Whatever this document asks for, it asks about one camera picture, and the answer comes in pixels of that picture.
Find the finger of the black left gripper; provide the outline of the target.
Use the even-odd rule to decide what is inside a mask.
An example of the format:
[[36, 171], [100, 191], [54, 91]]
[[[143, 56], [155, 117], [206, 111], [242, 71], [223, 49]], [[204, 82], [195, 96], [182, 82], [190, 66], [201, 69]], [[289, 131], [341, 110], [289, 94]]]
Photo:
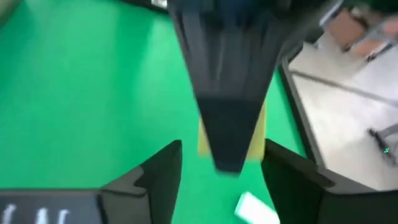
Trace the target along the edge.
[[242, 171], [283, 44], [311, 0], [168, 0], [215, 167]]

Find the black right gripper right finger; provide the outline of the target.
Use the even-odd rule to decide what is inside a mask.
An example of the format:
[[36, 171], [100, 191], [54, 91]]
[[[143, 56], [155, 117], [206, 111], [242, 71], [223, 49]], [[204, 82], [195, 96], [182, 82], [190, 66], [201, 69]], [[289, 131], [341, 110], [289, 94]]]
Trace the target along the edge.
[[270, 139], [261, 169], [280, 224], [398, 224], [398, 189], [377, 191]]

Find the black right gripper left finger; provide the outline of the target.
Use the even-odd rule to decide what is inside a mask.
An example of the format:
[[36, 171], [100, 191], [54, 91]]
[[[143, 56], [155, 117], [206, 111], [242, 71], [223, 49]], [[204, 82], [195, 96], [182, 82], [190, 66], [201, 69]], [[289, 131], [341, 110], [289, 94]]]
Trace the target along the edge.
[[171, 224], [181, 172], [182, 142], [174, 140], [101, 188], [104, 224]]

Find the yellow rectangular block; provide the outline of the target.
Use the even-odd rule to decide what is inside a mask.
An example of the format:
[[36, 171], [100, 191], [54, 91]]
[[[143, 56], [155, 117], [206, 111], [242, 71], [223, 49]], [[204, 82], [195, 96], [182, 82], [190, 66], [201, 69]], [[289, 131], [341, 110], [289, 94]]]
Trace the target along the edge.
[[[252, 139], [246, 154], [246, 159], [249, 160], [262, 160], [264, 156], [266, 136], [266, 101], [263, 102], [259, 118], [254, 129]], [[205, 127], [200, 117], [198, 123], [198, 155], [203, 157], [210, 157], [211, 150], [206, 136]]]

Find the white rectangular block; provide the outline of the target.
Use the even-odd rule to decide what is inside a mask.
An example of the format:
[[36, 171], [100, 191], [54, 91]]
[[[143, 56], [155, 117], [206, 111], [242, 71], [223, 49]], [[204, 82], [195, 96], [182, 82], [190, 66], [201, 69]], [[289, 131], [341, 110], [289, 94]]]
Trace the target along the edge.
[[234, 214], [247, 224], [280, 224], [277, 213], [250, 192], [241, 194]]

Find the black device with green light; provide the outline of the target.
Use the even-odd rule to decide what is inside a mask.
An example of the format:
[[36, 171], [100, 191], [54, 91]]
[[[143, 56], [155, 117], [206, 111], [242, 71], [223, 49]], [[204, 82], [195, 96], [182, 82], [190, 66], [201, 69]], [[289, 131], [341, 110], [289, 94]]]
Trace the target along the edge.
[[398, 134], [398, 123], [392, 124], [381, 130], [369, 128], [368, 134], [374, 138], [383, 158], [389, 163], [389, 165], [392, 167], [398, 167], [397, 156], [386, 142], [387, 137]]

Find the green table mat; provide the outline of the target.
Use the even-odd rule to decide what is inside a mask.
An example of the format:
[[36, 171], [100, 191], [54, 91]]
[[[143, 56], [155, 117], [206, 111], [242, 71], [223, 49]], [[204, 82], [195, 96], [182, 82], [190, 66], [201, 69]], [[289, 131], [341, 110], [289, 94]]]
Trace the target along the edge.
[[[238, 224], [261, 169], [198, 155], [201, 117], [174, 22], [122, 0], [16, 0], [0, 27], [0, 224], [104, 224], [100, 190], [182, 142], [171, 224]], [[277, 66], [266, 139], [305, 155]]]

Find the brown cardboard box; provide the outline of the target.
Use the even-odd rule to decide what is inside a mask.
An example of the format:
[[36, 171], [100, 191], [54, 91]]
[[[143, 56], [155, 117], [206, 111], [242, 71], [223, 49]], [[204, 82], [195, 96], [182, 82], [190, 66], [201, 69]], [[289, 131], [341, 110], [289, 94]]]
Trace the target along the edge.
[[371, 62], [398, 45], [398, 0], [339, 0], [320, 25], [342, 52]]

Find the black table frame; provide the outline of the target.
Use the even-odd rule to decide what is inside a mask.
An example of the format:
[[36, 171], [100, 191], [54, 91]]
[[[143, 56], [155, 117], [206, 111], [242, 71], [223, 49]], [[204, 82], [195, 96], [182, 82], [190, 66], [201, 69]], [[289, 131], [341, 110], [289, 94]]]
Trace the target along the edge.
[[312, 131], [307, 113], [294, 83], [292, 72], [289, 70], [289, 61], [284, 59], [278, 67], [280, 78], [285, 89], [289, 106], [297, 125], [298, 133], [303, 144], [306, 156], [320, 167], [325, 167], [317, 140]]

